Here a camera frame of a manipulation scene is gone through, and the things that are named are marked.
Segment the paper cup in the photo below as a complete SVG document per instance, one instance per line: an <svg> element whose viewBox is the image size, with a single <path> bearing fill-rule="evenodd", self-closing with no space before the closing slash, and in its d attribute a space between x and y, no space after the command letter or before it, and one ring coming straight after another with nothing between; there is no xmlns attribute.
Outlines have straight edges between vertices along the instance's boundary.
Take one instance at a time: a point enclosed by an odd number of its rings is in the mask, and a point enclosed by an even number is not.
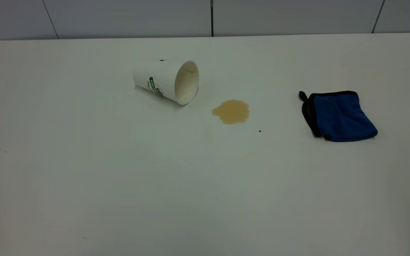
<svg viewBox="0 0 410 256"><path fill-rule="evenodd" d="M135 85L188 104L199 88L199 70L192 61L142 60L132 69Z"/></svg>

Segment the green logo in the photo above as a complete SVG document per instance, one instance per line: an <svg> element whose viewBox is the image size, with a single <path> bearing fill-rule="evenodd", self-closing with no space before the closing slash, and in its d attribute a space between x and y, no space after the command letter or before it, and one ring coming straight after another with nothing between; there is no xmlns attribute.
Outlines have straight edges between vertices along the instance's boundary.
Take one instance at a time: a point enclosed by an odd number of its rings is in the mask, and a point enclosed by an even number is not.
<svg viewBox="0 0 410 256"><path fill-rule="evenodd" d="M153 92L156 92L157 94L159 94L161 96L164 96L164 94L161 92L161 90L159 88L156 88L152 76L150 76L150 78L149 78L149 83L151 85L151 89L153 89Z"/></svg>

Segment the cup opening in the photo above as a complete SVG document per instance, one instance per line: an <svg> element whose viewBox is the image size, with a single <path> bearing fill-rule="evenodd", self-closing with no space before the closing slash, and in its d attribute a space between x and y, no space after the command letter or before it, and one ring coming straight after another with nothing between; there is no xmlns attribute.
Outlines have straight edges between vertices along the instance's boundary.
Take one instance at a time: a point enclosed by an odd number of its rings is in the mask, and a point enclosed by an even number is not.
<svg viewBox="0 0 410 256"><path fill-rule="evenodd" d="M175 79L175 96L180 105L188 104L199 88L199 69L194 62L184 63Z"/></svg>

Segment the coffee stain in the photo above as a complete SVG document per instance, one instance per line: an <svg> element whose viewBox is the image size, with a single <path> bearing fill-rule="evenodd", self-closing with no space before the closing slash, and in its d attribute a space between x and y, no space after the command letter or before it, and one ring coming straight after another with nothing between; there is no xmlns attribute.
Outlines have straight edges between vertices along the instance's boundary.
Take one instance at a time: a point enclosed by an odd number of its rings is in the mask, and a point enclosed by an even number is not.
<svg viewBox="0 0 410 256"><path fill-rule="evenodd" d="M239 100L228 100L211 112L224 124L244 123L249 118L249 105Z"/></svg>

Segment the blue microfiber towel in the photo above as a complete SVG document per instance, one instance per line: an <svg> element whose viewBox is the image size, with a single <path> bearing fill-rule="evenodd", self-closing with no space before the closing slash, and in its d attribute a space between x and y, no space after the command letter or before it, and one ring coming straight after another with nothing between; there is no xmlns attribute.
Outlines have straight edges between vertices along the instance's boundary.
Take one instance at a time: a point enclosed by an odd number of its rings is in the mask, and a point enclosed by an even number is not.
<svg viewBox="0 0 410 256"><path fill-rule="evenodd" d="M329 94L299 93L304 102L303 116L314 136L330 141L358 141L377 135L377 129L360 108L358 94L352 91Z"/></svg>

